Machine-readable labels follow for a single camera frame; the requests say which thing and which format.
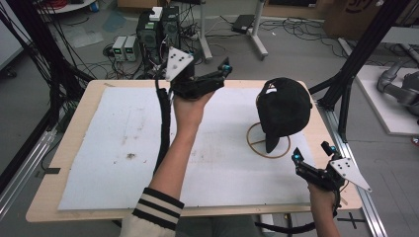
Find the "metal frame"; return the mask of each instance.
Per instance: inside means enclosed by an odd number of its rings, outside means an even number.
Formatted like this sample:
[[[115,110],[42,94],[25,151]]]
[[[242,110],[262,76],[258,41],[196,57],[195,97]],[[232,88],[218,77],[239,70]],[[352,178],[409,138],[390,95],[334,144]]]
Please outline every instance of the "metal frame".
[[[333,111],[336,103],[342,97],[338,132],[344,142],[347,142],[346,125],[352,83],[409,2],[410,0],[386,0],[342,69],[334,77],[309,89],[309,93],[312,95],[329,88],[324,97],[318,101],[319,106],[328,111]]]
[[[342,156],[352,158],[354,160],[355,165],[358,167],[358,164],[354,158],[354,155],[352,154],[349,144],[342,139],[338,132],[339,119],[336,117],[335,113],[326,111],[323,108],[318,108],[318,110],[324,115],[324,118],[327,120],[326,125],[329,126],[329,133],[332,136],[332,139],[335,141],[335,145],[341,152]],[[370,193],[366,192],[365,190],[359,187],[357,187],[357,190],[363,203],[363,214],[369,225],[371,234],[376,237],[387,236],[382,221],[379,218],[377,209],[374,205],[373,199],[370,196]]]

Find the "wooden table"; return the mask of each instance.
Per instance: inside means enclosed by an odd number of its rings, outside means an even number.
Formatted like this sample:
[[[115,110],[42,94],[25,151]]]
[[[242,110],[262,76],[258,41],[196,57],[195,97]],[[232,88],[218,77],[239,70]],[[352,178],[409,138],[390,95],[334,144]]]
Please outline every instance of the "wooden table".
[[[261,88],[265,81],[225,81],[229,88]],[[160,83],[168,88],[165,82]],[[93,219],[121,219],[131,212],[129,209],[109,210],[58,210],[68,174],[73,160],[83,142],[83,137],[89,127],[90,120],[95,114],[101,101],[102,94],[107,87],[154,87],[154,81],[132,80],[96,80],[90,82],[85,94],[65,132],[49,167],[60,168],[56,175],[45,175],[41,186],[28,210],[27,220],[30,222],[65,221],[65,220],[93,220]],[[328,130],[317,110],[313,107],[309,124],[304,129],[304,134],[314,157],[317,167],[324,168],[329,161],[324,154],[320,143],[325,140],[333,144]],[[352,184],[342,192],[342,209],[361,208],[362,202],[358,192]],[[262,213],[287,213],[309,211],[306,205],[251,205],[251,206],[223,206],[223,207],[186,207],[183,216],[208,216],[226,214],[262,214]]]

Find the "black vertical pole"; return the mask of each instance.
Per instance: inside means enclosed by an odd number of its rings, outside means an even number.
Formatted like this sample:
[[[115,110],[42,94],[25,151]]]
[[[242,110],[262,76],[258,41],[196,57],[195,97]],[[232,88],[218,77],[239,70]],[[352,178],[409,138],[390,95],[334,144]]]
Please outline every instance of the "black vertical pole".
[[[333,78],[309,89],[310,94],[314,94],[329,87],[324,97],[318,101],[318,105],[326,110],[333,110],[342,97],[338,132],[344,142],[347,142],[346,124],[352,83],[409,2],[410,0],[386,0],[342,69]]]

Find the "black and white striped cuff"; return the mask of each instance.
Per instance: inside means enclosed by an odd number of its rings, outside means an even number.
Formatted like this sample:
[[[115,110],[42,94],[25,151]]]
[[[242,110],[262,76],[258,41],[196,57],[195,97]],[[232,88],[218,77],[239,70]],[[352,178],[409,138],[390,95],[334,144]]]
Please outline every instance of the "black and white striped cuff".
[[[150,188],[145,188],[133,215],[163,228],[175,230],[184,204]]]

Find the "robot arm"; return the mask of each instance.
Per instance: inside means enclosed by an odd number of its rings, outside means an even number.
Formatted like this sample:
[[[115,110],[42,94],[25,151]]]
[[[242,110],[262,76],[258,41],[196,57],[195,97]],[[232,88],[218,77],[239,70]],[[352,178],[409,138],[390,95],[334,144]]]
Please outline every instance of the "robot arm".
[[[215,72],[197,77],[192,61],[190,54],[170,47],[166,80],[170,81],[174,94],[184,99],[197,99],[223,87],[225,78],[232,71],[227,57]]]
[[[378,78],[377,89],[386,93],[403,106],[416,106],[419,103],[419,91],[415,88],[419,87],[419,77],[417,73],[408,74],[404,78],[403,86],[394,86],[392,81],[397,77],[397,72],[403,65],[402,61],[394,63],[388,70],[384,71]]]
[[[329,146],[329,143],[326,141],[321,143],[321,147],[328,156],[332,155],[326,169],[316,169],[306,164],[297,148],[292,156],[297,175],[325,191],[339,192],[345,180],[368,192],[372,191],[352,159],[343,158],[336,150],[336,147]]]

